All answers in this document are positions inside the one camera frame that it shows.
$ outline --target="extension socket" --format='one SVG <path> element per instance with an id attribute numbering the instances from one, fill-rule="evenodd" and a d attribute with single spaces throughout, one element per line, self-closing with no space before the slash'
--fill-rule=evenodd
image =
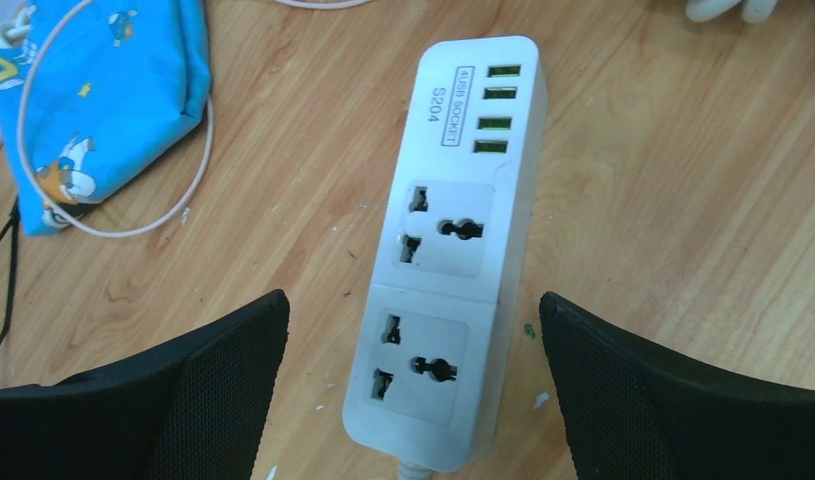
<path id="1" fill-rule="evenodd" d="M 422 56 L 343 407 L 354 441 L 442 472 L 492 443 L 547 110 L 528 38 Z"/>

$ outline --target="wood grain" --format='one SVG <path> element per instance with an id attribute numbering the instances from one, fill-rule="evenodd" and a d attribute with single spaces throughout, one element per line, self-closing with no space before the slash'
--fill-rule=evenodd
<path id="1" fill-rule="evenodd" d="M 440 40 L 524 34 L 552 101 L 519 325 L 492 450 L 439 478 L 574 478 L 556 398 L 534 409 L 554 387 L 523 327 L 546 290 L 705 362 L 815 389 L 815 2 L 780 2 L 759 26 L 694 25 L 681 4 L 206 2 L 216 144 L 188 221 L 127 241 L 22 237 L 0 387 L 55 383 L 283 288 L 291 334 L 252 478 L 275 465 L 278 480 L 395 478 L 340 412 L 416 64 Z M 90 223 L 156 218 L 202 142 L 199 129 Z"/>

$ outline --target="white plastic hand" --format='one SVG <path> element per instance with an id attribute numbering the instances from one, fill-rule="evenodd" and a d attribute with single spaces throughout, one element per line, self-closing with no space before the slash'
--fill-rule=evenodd
<path id="1" fill-rule="evenodd" d="M 689 0 L 687 17 L 694 22 L 706 22 L 725 13 L 742 1 L 743 20 L 760 23 L 772 14 L 778 0 Z"/>

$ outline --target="white power strip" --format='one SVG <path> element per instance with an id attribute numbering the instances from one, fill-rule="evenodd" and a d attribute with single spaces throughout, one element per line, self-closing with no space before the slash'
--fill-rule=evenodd
<path id="1" fill-rule="evenodd" d="M 547 110 L 528 38 L 419 64 L 343 407 L 402 469 L 455 471 L 492 443 Z"/>

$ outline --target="blue drawstring pouch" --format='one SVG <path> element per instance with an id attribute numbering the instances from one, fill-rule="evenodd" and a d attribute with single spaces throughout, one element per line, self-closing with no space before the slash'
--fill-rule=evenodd
<path id="1" fill-rule="evenodd" d="M 29 34 L 0 48 L 0 126 L 28 235 L 54 234 L 109 198 L 198 125 L 208 101 L 202 0 L 84 0 L 74 13 L 77 1 L 27 2 Z M 25 170 L 16 130 L 34 63 Z"/>

